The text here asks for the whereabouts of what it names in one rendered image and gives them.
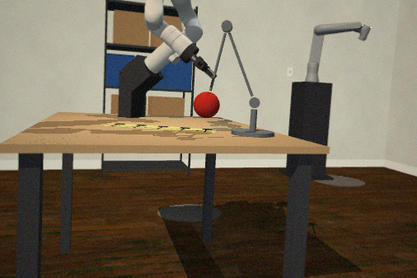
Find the black pedestal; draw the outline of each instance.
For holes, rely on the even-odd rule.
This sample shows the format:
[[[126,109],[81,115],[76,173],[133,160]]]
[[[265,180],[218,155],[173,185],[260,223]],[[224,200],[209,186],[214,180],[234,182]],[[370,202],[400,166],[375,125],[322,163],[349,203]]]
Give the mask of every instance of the black pedestal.
[[[146,115],[146,93],[160,82],[162,73],[153,73],[145,65],[145,56],[136,56],[120,70],[119,117]]]
[[[288,135],[327,145],[329,136],[331,83],[293,82]],[[312,180],[331,180],[325,174],[326,154],[289,154],[286,174],[291,176],[297,166],[311,165]]]

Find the measuring tape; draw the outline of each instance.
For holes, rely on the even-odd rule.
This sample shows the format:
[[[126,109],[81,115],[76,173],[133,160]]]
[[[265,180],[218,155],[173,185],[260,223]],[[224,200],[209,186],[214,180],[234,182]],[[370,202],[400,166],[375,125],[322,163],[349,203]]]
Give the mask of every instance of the measuring tape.
[[[188,128],[188,127],[170,127],[167,125],[139,125],[139,124],[124,124],[120,122],[113,122],[111,124],[104,125],[106,127],[116,128],[135,128],[135,129],[147,129],[147,130],[168,130],[168,131],[182,131],[182,132],[204,132],[204,133],[216,133],[213,129],[200,129],[200,128]]]

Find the tabletop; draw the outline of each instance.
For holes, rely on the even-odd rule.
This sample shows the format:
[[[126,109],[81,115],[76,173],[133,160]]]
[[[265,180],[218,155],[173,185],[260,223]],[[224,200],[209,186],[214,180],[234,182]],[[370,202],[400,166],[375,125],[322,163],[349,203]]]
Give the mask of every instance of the tabletop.
[[[0,153],[285,153],[328,154],[330,149],[275,133],[242,137],[249,129],[223,118],[59,112],[0,143]]]

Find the table leg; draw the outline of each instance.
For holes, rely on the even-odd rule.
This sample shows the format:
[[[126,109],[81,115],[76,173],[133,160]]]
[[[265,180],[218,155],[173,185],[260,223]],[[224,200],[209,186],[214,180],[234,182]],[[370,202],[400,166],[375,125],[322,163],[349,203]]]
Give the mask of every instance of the table leg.
[[[311,183],[312,166],[298,166],[289,178],[283,278],[304,277]]]
[[[63,154],[61,187],[61,254],[71,252],[71,215],[73,209],[73,159],[74,154]]]
[[[16,277],[40,277],[44,154],[19,154]]]
[[[206,154],[204,175],[203,203],[203,242],[212,241],[213,202],[214,202],[214,173],[216,171],[216,154]]]

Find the gray robot arm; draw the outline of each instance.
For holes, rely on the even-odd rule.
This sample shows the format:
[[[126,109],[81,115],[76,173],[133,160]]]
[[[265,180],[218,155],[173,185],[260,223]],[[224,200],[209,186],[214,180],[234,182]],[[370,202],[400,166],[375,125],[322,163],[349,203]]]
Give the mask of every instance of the gray robot arm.
[[[307,65],[306,82],[319,82],[318,70],[320,64],[321,50],[323,49],[324,35],[354,31],[359,33],[360,40],[366,40],[371,30],[370,26],[362,26],[360,22],[333,23],[319,25],[314,28],[310,60]]]
[[[197,68],[214,78],[214,72],[197,56],[199,48],[195,44],[203,35],[199,19],[195,15],[191,0],[171,0],[178,11],[184,32],[179,32],[174,26],[163,21],[163,0],[146,0],[145,22],[148,29],[161,38],[164,43],[145,59],[149,70],[159,73],[169,61],[176,64],[180,57],[185,63],[193,61]]]

